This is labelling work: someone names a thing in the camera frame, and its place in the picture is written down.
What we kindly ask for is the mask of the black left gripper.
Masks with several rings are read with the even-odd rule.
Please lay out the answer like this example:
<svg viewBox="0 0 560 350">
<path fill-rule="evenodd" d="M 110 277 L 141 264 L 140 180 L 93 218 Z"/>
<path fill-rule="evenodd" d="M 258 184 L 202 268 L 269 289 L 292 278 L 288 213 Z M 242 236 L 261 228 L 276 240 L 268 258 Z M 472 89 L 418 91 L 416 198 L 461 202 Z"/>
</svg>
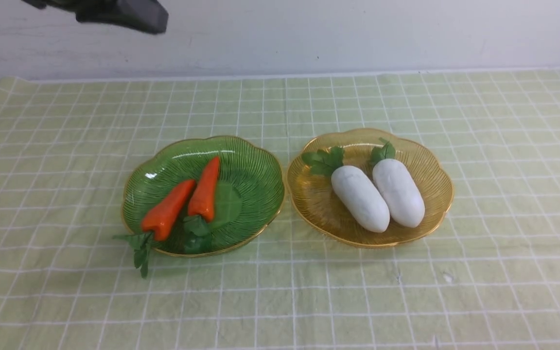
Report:
<svg viewBox="0 0 560 350">
<path fill-rule="evenodd" d="M 77 22 L 126 27 L 145 34 L 164 34 L 169 13 L 158 0 L 25 0 L 37 9 L 55 7 L 74 13 Z"/>
</svg>

